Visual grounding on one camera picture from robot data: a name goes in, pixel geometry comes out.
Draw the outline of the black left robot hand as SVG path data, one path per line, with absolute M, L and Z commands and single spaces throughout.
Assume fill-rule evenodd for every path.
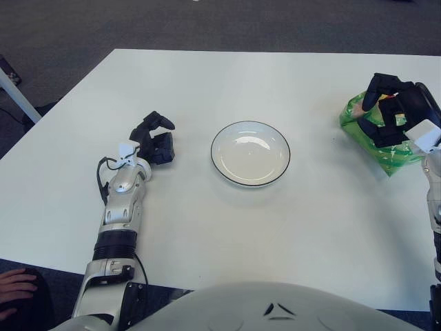
M 165 128 L 169 132 L 152 137 L 150 132 L 157 128 Z M 175 156 L 171 133 L 174 129 L 175 125 L 158 112 L 153 111 L 148 114 L 130 134 L 130 140 L 139 143 L 137 157 L 146 160 L 149 164 L 171 163 Z

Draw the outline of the bare person hand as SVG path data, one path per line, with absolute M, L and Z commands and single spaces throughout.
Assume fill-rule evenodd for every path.
M 14 316 L 38 290 L 37 275 L 26 269 L 1 273 L 1 322 Z

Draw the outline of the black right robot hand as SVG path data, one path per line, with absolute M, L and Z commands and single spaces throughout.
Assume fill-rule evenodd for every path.
M 384 125 L 357 122 L 378 148 L 411 141 L 426 154 L 440 149 L 440 107 L 425 84 L 375 73 L 362 101 L 363 112 L 378 106 Z

